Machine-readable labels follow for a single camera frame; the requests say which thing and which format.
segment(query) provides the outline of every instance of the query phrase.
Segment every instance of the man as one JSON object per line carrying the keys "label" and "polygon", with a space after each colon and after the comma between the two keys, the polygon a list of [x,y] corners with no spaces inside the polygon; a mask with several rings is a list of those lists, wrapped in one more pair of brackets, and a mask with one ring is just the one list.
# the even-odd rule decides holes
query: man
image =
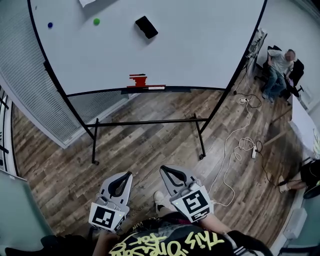
{"label": "man", "polygon": [[102,231],[93,256],[272,256],[261,241],[231,230],[211,213],[190,223],[165,207],[160,191],[154,201],[158,217],[141,221],[120,237]]}
{"label": "man", "polygon": [[264,99],[268,99],[271,103],[275,101],[275,98],[279,96],[280,92],[286,89],[285,78],[288,80],[289,75],[294,68],[294,59],[296,53],[289,49],[286,53],[280,50],[268,50],[268,65],[269,65],[269,80],[265,85],[265,89],[262,93]]}

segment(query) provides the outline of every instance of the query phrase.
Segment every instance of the desk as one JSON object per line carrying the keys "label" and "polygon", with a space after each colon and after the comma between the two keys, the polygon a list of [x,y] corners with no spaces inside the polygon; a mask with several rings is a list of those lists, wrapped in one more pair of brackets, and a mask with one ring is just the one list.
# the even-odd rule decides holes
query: desk
{"label": "desk", "polygon": [[264,146],[276,141],[292,129],[303,144],[306,154],[312,159],[319,159],[319,132],[314,121],[295,96],[292,96],[291,106],[284,113],[272,120],[270,124],[281,119],[287,113],[292,113],[292,118],[289,121],[290,127],[265,142]]}

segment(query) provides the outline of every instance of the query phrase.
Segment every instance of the gray shirt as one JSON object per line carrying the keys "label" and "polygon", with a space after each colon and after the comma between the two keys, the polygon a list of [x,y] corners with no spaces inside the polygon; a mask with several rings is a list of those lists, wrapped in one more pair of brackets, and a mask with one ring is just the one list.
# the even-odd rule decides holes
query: gray shirt
{"label": "gray shirt", "polygon": [[278,71],[282,76],[287,72],[288,69],[289,71],[292,71],[294,68],[294,62],[287,61],[283,51],[268,50],[268,54],[271,56],[271,67]]}

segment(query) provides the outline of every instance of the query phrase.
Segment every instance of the whiteboard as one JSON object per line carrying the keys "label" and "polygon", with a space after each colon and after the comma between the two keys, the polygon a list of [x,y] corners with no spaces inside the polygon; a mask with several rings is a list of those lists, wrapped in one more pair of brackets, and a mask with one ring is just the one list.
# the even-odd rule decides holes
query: whiteboard
{"label": "whiteboard", "polygon": [[[147,85],[225,89],[264,0],[30,0],[48,61],[67,95]],[[147,39],[135,21],[158,31]],[[100,19],[95,26],[93,20]]]}

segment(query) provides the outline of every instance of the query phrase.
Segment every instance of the green magnet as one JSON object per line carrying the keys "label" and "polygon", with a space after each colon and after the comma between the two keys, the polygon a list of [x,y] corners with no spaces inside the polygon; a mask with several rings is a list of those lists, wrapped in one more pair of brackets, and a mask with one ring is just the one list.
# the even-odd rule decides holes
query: green magnet
{"label": "green magnet", "polygon": [[95,19],[93,20],[93,24],[94,24],[94,25],[98,26],[99,23],[100,23],[100,19],[95,18]]}

